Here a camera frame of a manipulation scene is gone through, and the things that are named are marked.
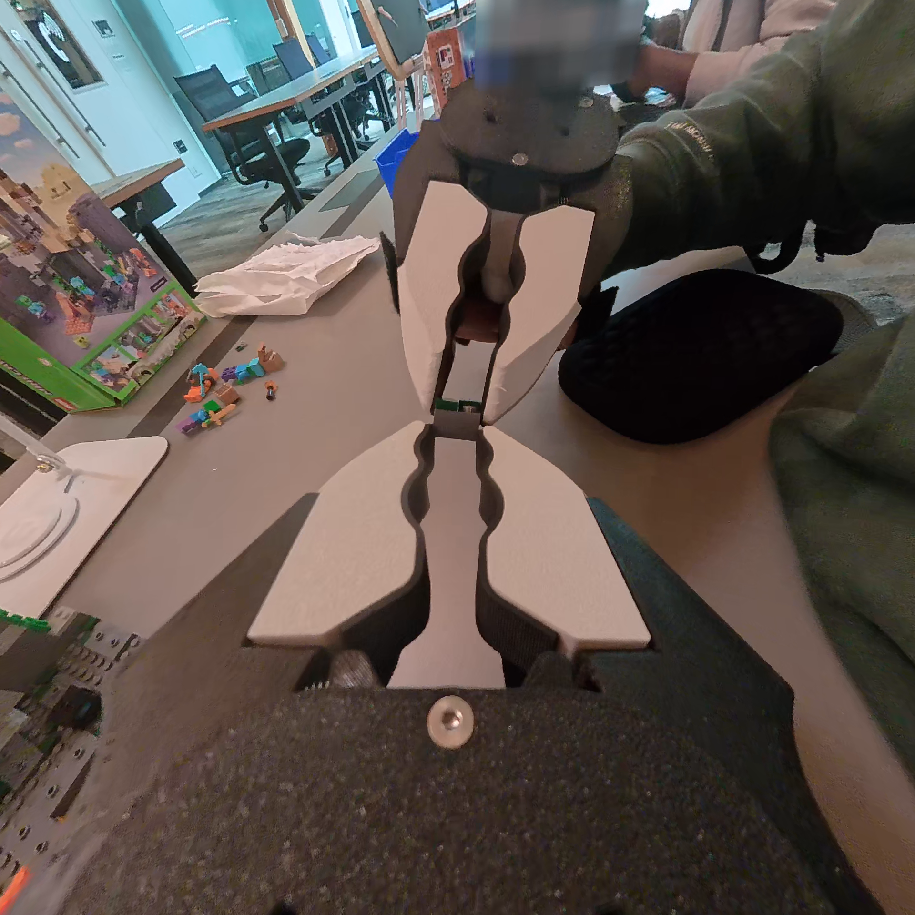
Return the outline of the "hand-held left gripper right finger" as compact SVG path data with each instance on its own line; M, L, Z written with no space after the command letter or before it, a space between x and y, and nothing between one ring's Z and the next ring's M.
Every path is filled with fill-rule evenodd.
M482 434L484 638L504 656L645 649L651 633L585 492L505 431Z

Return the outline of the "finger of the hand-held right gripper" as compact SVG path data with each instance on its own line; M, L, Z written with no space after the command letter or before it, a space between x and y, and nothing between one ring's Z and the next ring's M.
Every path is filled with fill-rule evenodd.
M465 269L488 252L487 207L461 185L432 181L397 270L404 356L421 406L433 414L455 356L455 315Z
M526 397L578 319L594 219L594 213L574 207L522 219L513 253L523 277L507 304L492 360L484 425L495 425Z

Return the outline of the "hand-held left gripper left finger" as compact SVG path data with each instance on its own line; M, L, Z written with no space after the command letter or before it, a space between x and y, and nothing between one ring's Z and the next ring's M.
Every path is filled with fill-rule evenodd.
M321 488L248 630L259 646L355 645L358 628L403 601L427 569L432 426L413 421Z

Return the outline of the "small grey green brick assembly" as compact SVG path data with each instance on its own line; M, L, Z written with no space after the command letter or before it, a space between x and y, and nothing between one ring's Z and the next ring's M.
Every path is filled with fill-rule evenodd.
M482 425L485 414L486 388L479 387L465 392L463 397L461 394L462 391L458 388L454 390L449 387L444 388L434 399L432 412L434 414L444 413L457 414L459 416L474 416L476 423Z

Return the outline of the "blue plastic bin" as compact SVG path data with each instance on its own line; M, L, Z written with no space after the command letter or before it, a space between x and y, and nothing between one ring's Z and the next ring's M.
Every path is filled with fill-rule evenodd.
M373 156L390 198L394 198L397 173L419 136L419 131L402 129L391 137L385 137L381 150Z

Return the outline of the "white crumpled bag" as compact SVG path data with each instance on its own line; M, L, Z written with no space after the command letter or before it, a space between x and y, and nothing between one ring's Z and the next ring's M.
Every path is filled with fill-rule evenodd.
M293 240L252 255L198 282L198 308L207 317L298 317L382 248L378 236Z

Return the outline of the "black quilted wrist rest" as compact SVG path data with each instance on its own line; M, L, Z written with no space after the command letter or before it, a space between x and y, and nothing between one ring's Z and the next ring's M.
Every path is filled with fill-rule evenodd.
M720 431L829 361L843 333L821 293L749 270L677 278L591 326L558 364L567 399L611 431L674 445Z

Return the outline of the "pile of colourful brick figures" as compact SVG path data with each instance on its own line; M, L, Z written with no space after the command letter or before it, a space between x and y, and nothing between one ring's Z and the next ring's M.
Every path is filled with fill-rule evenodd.
M286 366L286 360L266 345L261 345L252 360L229 365L220 372L203 362L196 363L188 373L189 389L184 396L186 403L193 410L177 424L178 433L190 437L224 426L243 402L245 386L259 386L265 400L275 403L279 384L274 376Z

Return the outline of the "wooden office table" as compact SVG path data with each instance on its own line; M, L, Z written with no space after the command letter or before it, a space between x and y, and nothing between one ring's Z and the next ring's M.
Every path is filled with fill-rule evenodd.
M335 128L332 134L342 154L345 168L349 168L361 157L363 149L359 146L354 129L343 108L347 98L360 89L370 91L385 130L389 131L396 126L397 120L384 82L385 74L386 68L378 49L372 45L321 64L310 73L256 97L224 119L210 124L204 123L202 130L210 133L214 128L252 119L262 113L277 113L279 117L294 107L302 107L311 120L329 111ZM292 186L282 190L287 207L293 214L302 211L305 204L301 189Z

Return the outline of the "black office chair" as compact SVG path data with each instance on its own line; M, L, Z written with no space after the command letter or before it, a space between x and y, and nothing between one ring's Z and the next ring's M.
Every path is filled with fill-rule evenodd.
M244 102L233 93L219 68L177 76L176 82L205 124L231 114ZM279 125L277 113L254 116L214 128L211 133L218 142L232 175L244 186L279 184L285 190L302 187L296 170L310 152L310 142L303 138L275 143L268 132L271 124Z

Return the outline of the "white lamp base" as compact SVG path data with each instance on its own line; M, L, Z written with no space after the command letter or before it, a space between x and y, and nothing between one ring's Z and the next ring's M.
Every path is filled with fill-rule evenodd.
M44 617L168 452L164 437L79 442L56 452L3 417L37 461L1 508L3 618Z

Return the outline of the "grey green brick tower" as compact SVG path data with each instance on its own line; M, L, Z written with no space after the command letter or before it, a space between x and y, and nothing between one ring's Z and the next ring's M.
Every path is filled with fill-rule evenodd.
M99 748L104 698L144 638L66 607L1 612L3 913L50 864Z

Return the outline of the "green toy box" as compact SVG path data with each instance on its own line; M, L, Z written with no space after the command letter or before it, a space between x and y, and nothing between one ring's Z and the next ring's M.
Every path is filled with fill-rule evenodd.
M205 316L6 92L1 367L68 414L129 402Z

